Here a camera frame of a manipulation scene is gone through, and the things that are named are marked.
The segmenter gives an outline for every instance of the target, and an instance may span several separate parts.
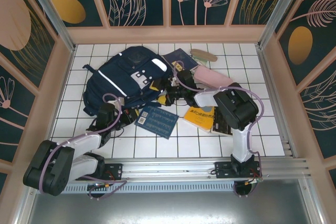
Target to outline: backpack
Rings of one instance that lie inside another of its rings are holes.
[[[168,79],[172,74],[171,67],[161,56],[142,46],[127,48],[98,70],[90,65],[83,68],[93,73],[83,94],[84,111],[90,116],[98,114],[106,93],[124,98],[122,109],[143,107],[161,93],[150,89],[152,81]]]

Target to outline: shoe insole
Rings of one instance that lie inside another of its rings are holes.
[[[199,49],[191,49],[190,53],[198,58],[205,59],[208,61],[217,61],[217,56],[214,56],[213,54],[210,54],[208,52],[199,50]]]

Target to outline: yellow book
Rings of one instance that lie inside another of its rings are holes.
[[[201,108],[190,107],[183,119],[203,131],[210,132],[214,124],[214,115],[214,107],[212,107],[210,112],[204,112]]]

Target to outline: pink pencil case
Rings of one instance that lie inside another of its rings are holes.
[[[229,77],[202,65],[197,67],[194,79],[210,88],[226,87],[233,83]]]

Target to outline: white tile floor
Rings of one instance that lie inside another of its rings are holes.
[[[54,141],[62,141],[84,132],[93,118],[83,111],[82,93],[91,76],[82,67],[90,64],[99,68],[104,62],[130,46],[140,44],[79,45],[72,63],[71,72],[62,96],[57,119],[52,132]],[[155,53],[168,54],[182,48],[190,55],[191,49],[208,51],[218,56],[210,68],[239,82],[243,88],[257,93],[265,105],[265,114],[253,129],[251,146],[262,156],[284,156],[277,123],[269,100],[263,72],[253,44],[143,44]],[[185,101],[177,105],[163,106],[164,110],[180,116],[169,140],[156,136],[134,124],[124,128],[120,137],[111,140],[94,151],[113,158],[166,158],[166,157],[229,157],[233,148],[231,137],[208,134],[183,121],[189,109]],[[119,136],[121,132],[112,133]]]

